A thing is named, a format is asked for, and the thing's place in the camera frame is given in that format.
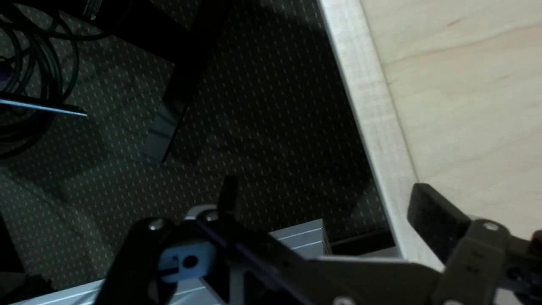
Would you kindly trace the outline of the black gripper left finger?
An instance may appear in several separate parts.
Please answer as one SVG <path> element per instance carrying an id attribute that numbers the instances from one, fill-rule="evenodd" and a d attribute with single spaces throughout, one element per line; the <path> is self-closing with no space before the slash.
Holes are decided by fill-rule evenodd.
<path id="1" fill-rule="evenodd" d="M 151 218 L 130 226 L 95 305 L 169 305 L 200 280 L 225 305 L 430 305 L 440 275 L 401 262 L 305 260 L 234 218 L 239 180 L 218 204 L 180 224 Z"/>

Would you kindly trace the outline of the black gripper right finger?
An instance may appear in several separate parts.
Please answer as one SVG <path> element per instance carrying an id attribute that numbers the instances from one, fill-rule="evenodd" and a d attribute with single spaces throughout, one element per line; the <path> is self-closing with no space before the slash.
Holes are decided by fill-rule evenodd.
<path id="1" fill-rule="evenodd" d="M 434 305 L 495 305 L 500 290 L 542 305 L 542 231 L 517 238 L 496 221 L 467 218 L 427 184 L 412 189 L 408 223 L 444 265 Z"/>

